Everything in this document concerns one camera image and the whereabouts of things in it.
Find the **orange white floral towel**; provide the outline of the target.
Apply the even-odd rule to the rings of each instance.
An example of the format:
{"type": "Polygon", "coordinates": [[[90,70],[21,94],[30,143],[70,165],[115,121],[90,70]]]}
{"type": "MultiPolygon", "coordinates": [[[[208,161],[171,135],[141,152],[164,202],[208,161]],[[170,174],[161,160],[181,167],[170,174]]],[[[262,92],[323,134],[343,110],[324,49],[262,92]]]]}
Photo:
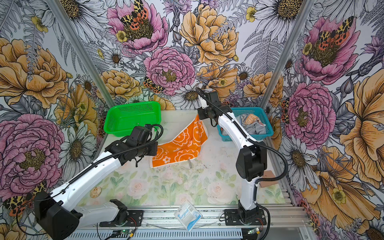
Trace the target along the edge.
{"type": "Polygon", "coordinates": [[[203,121],[196,116],[172,141],[158,146],[157,155],[150,161],[151,168],[196,159],[207,140],[208,131],[203,121]]]}

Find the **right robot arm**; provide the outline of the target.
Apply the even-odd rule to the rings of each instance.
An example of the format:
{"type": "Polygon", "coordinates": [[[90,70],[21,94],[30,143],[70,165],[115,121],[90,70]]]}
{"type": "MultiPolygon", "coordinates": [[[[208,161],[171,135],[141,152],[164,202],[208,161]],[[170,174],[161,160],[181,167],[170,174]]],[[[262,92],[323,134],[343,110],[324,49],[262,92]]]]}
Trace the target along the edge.
{"type": "Polygon", "coordinates": [[[214,126],[222,128],[238,149],[236,169],[242,181],[242,195],[238,203],[239,221],[251,224],[264,212],[257,206],[256,181],[264,175],[267,169],[267,150],[256,145],[256,140],[246,132],[236,119],[232,109],[223,105],[216,92],[205,93],[195,88],[199,95],[201,107],[198,115],[201,120],[209,119],[214,126]]]}

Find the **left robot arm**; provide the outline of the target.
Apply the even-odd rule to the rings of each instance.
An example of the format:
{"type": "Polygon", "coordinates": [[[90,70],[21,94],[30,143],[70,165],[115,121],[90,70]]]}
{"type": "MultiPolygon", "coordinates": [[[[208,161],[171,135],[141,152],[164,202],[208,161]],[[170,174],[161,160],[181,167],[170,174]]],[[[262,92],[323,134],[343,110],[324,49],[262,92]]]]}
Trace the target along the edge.
{"type": "Polygon", "coordinates": [[[50,193],[38,193],[34,200],[37,223],[53,240],[64,240],[77,228],[99,223],[123,226],[128,208],[119,200],[78,208],[78,203],[109,174],[132,160],[157,154],[158,140],[164,133],[159,124],[136,126],[130,135],[109,144],[103,153],[69,181],[50,193]]]}

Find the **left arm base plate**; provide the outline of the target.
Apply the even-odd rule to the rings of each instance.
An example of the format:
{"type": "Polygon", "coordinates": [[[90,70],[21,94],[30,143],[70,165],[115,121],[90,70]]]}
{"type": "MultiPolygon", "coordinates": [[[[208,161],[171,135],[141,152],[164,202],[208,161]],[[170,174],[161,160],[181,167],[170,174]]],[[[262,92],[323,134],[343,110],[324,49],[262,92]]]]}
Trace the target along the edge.
{"type": "Polygon", "coordinates": [[[140,227],[142,225],[144,211],[127,210],[119,213],[111,222],[101,222],[100,227],[140,227]]]}

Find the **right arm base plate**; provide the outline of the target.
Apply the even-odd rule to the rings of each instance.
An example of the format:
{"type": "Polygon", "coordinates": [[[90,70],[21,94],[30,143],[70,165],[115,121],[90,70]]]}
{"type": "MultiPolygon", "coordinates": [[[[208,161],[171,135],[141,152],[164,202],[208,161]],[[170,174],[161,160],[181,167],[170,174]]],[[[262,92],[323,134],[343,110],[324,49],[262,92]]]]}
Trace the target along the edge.
{"type": "Polygon", "coordinates": [[[260,208],[225,209],[224,218],[226,226],[265,226],[267,224],[266,215],[260,208]]]}

